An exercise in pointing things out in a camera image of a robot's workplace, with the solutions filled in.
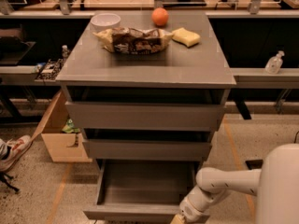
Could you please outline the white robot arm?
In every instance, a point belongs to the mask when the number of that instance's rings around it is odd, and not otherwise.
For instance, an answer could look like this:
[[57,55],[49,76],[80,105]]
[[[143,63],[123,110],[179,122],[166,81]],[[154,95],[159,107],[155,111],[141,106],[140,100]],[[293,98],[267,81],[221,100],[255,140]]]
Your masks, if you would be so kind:
[[205,222],[206,210],[231,191],[257,198],[255,224],[299,224],[299,145],[274,148],[260,169],[222,171],[205,167],[170,224]]

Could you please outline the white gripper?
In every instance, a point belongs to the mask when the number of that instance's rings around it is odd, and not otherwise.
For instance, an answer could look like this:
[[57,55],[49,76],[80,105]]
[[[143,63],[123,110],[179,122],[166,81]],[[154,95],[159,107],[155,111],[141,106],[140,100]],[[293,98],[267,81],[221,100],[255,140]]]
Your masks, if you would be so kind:
[[174,215],[170,224],[206,223],[209,214],[196,210],[187,197],[179,204],[179,214]]

